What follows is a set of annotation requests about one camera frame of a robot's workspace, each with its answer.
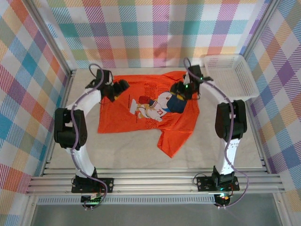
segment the cartoon character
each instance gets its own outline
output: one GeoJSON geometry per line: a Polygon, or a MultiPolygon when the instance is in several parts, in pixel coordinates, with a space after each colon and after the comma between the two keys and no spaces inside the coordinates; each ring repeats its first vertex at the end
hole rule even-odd
{"type": "Polygon", "coordinates": [[[138,118],[163,121],[162,116],[167,113],[183,113],[187,101],[177,98],[170,92],[161,93],[157,99],[152,100],[148,96],[140,96],[138,103],[133,99],[130,113],[139,111],[138,118]]]}

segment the plaid wall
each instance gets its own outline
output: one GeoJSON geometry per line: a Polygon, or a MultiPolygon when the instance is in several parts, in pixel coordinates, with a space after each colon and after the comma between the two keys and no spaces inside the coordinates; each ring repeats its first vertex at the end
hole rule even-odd
{"type": "Polygon", "coordinates": [[[248,63],[261,93],[251,108],[263,148],[301,222],[301,0],[280,3],[248,63]]]}
{"type": "Polygon", "coordinates": [[[244,52],[270,0],[34,0],[70,68],[244,52]]]}
{"type": "Polygon", "coordinates": [[[21,0],[0,1],[0,226],[17,225],[67,76],[21,0]]]}

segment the gray floor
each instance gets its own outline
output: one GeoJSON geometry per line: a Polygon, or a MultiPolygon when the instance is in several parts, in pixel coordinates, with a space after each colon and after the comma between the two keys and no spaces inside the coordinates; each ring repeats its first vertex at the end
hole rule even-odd
{"type": "Polygon", "coordinates": [[[32,226],[280,226],[272,194],[247,194],[226,210],[212,204],[37,206],[32,226]]]}
{"type": "MultiPolygon", "coordinates": [[[[163,74],[183,68],[124,68],[112,69],[114,75],[163,74]]],[[[68,104],[75,101],[93,79],[89,70],[78,69],[70,91],[68,104]]],[[[218,159],[219,139],[214,129],[216,108],[202,97],[198,101],[200,114],[192,136],[171,159],[157,148],[160,130],[133,131],[118,134],[98,134],[99,105],[86,117],[88,129],[87,151],[97,168],[211,168],[218,159]]],[[[256,143],[248,124],[237,150],[235,167],[261,168],[256,143]]],[[[56,144],[51,168],[74,168],[71,157],[56,144]]]]}

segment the aluminum frame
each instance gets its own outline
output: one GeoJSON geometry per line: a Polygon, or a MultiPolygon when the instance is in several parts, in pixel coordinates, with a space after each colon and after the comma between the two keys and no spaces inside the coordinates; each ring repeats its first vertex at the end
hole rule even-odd
{"type": "MultiPolygon", "coordinates": [[[[261,37],[265,27],[267,26],[271,16],[275,12],[279,2],[281,0],[272,0],[267,10],[264,13],[263,18],[260,21],[259,27],[257,28],[254,36],[252,37],[247,49],[243,56],[247,60],[250,56],[250,53],[255,47],[258,39],[261,37]]],[[[32,14],[39,28],[46,31],[42,33],[46,38],[48,43],[51,43],[51,48],[55,53],[55,56],[59,59],[59,62],[65,68],[65,71],[68,72],[70,69],[66,67],[66,61],[64,58],[61,58],[60,51],[58,52],[57,45],[49,35],[47,26],[44,21],[41,19],[37,9],[33,5],[31,0],[23,0],[24,4],[28,8],[30,14],[32,14]]],[[[62,106],[66,105],[68,100],[68,95],[70,88],[73,82],[73,77],[70,77],[68,85],[66,87],[66,92],[64,99],[62,101],[62,106]]],[[[249,102],[246,102],[246,109],[248,115],[251,115],[249,102]]],[[[264,154],[262,145],[260,143],[260,138],[256,132],[255,121],[252,117],[249,117],[251,129],[255,138],[255,142],[259,151],[259,155],[262,161],[262,168],[257,169],[240,169],[243,170],[250,177],[250,188],[249,193],[273,193],[275,201],[281,216],[281,220],[284,225],[292,225],[290,216],[287,211],[287,201],[285,201],[285,196],[283,193],[284,187],[282,185],[280,176],[277,174],[268,174],[270,172],[269,165],[266,164],[266,156],[264,154]]],[[[21,220],[20,225],[27,226],[30,225],[34,210],[36,205],[40,204],[40,199],[45,197],[45,195],[50,195],[55,198],[60,195],[61,197],[76,197],[78,194],[70,193],[71,190],[71,178],[74,175],[74,169],[51,169],[50,161],[52,152],[54,149],[54,140],[52,140],[49,149],[47,151],[47,158],[43,162],[43,167],[40,172],[40,177],[33,177],[32,183],[28,190],[28,200],[25,204],[26,208],[21,220]]],[[[210,175],[212,169],[98,169],[98,176],[100,177],[114,177],[115,178],[115,192],[108,195],[108,198],[119,197],[123,195],[141,195],[141,194],[151,194],[158,195],[177,195],[181,197],[183,195],[208,195],[208,193],[199,193],[197,192],[196,186],[193,185],[192,179],[196,173],[202,172],[206,175],[210,175]]],[[[242,176],[237,175],[239,182],[241,184],[241,191],[244,190],[246,179],[243,179],[242,176]]]]}

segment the plastic basket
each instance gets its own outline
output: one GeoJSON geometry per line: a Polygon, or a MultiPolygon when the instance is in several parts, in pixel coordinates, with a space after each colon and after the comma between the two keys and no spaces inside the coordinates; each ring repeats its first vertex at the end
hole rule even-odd
{"type": "Polygon", "coordinates": [[[231,100],[246,101],[259,96],[259,91],[245,59],[239,54],[212,55],[204,58],[207,76],[231,100]]]}

